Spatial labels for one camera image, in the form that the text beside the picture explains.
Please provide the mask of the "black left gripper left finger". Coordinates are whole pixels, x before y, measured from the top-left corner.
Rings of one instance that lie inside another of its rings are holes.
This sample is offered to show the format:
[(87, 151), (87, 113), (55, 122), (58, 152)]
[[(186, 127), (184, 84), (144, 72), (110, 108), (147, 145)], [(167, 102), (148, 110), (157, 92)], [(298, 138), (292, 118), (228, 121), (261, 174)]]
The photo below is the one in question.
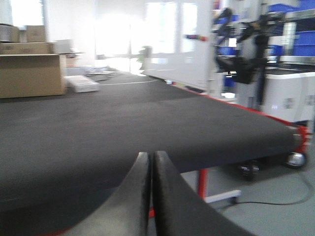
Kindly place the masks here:
[(151, 163), (140, 152), (115, 192), (64, 236), (145, 236), (151, 197)]

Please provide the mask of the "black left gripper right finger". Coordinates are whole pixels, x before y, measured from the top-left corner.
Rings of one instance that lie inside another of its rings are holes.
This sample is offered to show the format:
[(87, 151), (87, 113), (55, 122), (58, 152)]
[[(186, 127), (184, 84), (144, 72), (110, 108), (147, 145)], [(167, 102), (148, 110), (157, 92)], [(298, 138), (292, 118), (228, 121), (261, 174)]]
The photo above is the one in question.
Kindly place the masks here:
[(165, 151), (153, 158), (153, 205), (158, 236), (250, 236), (199, 197)]

